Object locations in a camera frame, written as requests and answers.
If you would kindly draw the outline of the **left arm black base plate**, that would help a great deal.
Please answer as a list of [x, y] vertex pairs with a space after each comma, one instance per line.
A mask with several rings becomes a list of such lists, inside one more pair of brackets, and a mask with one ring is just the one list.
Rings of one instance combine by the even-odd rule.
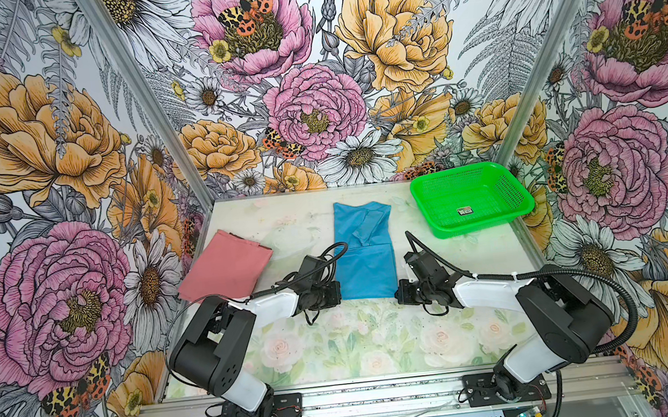
[[246, 411], [231, 401], [224, 402], [224, 412], [217, 417], [302, 417], [303, 395], [282, 393], [267, 395], [255, 411]]

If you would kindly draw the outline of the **blue t shirt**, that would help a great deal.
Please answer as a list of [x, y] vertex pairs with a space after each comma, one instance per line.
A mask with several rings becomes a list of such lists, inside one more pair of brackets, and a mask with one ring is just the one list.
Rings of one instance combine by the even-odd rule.
[[344, 300], [395, 296], [399, 281], [389, 231], [391, 210], [379, 202], [334, 204], [334, 242], [348, 245], [336, 272]]

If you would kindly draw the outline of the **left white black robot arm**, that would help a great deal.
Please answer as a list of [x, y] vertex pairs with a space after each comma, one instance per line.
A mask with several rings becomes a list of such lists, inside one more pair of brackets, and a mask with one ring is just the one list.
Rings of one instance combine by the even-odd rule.
[[297, 272], [252, 296], [206, 297], [169, 356], [171, 374], [222, 398], [221, 417], [278, 417], [288, 407], [298, 408], [299, 398], [277, 401], [273, 387], [245, 371], [244, 361], [256, 331], [300, 315], [312, 325], [320, 311], [340, 304], [335, 273], [346, 247], [338, 243], [317, 257], [308, 255]]

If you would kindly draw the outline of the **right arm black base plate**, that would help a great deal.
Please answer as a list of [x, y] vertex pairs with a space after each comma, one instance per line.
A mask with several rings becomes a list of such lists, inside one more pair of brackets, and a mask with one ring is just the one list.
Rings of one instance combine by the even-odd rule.
[[551, 398], [550, 387], [542, 375], [535, 377], [529, 383], [521, 383], [504, 374], [482, 372], [464, 375], [462, 382], [463, 387], [458, 394], [458, 401], [468, 403], [473, 408], [546, 401]]

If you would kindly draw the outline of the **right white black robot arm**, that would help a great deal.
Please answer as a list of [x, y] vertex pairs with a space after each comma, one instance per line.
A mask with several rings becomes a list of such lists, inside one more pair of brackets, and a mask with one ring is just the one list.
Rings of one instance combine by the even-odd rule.
[[439, 305], [447, 309], [494, 308], [523, 313], [534, 334], [515, 343], [493, 367], [488, 389], [503, 403], [519, 401], [542, 373], [582, 364], [614, 323], [614, 314], [587, 288], [563, 270], [548, 265], [533, 278], [487, 279], [473, 273], [450, 273], [433, 253], [406, 253], [415, 276], [399, 281], [401, 305]]

